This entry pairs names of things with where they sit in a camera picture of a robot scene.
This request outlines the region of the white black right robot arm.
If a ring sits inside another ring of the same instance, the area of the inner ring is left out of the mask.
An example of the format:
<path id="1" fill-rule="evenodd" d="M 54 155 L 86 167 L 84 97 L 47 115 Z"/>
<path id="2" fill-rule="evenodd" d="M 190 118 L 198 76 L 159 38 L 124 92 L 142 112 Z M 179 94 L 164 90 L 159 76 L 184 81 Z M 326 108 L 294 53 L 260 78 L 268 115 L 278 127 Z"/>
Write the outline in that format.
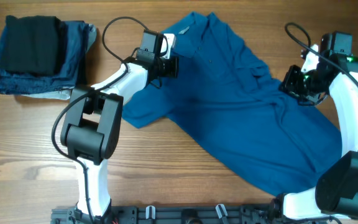
<path id="1" fill-rule="evenodd" d="M 313 188 L 283 196 L 282 216 L 296 222 L 358 219 L 358 58 L 308 55 L 302 68 L 287 73 L 284 89 L 302 99 L 328 93 L 339 118 L 342 154 Z"/>

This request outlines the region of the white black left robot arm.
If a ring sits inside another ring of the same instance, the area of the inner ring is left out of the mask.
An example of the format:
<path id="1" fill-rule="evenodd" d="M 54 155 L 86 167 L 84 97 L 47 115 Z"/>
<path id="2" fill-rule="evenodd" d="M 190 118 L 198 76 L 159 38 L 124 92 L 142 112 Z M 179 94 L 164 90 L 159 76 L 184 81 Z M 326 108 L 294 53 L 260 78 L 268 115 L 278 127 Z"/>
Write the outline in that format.
<path id="1" fill-rule="evenodd" d="M 108 159 L 119 140 L 123 106 L 152 81 L 176 78 L 178 63 L 178 57 L 153 61 L 128 57 L 105 81 L 72 91 L 72 106 L 66 112 L 60 140 L 78 171 L 76 221 L 111 223 Z"/>

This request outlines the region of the blue polo shirt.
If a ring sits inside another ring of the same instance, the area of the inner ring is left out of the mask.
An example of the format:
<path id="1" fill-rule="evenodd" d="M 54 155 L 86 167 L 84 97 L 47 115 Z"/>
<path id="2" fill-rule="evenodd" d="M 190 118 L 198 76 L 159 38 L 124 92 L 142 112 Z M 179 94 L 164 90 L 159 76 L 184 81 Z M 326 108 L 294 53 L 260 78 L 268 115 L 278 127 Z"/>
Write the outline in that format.
<path id="1" fill-rule="evenodd" d="M 142 128 L 167 117 L 248 183 L 272 194 L 314 187 L 341 157 L 341 134 L 318 109 L 281 92 L 280 81 L 215 14 L 192 12 L 167 29 L 178 76 L 147 86 L 124 106 Z"/>

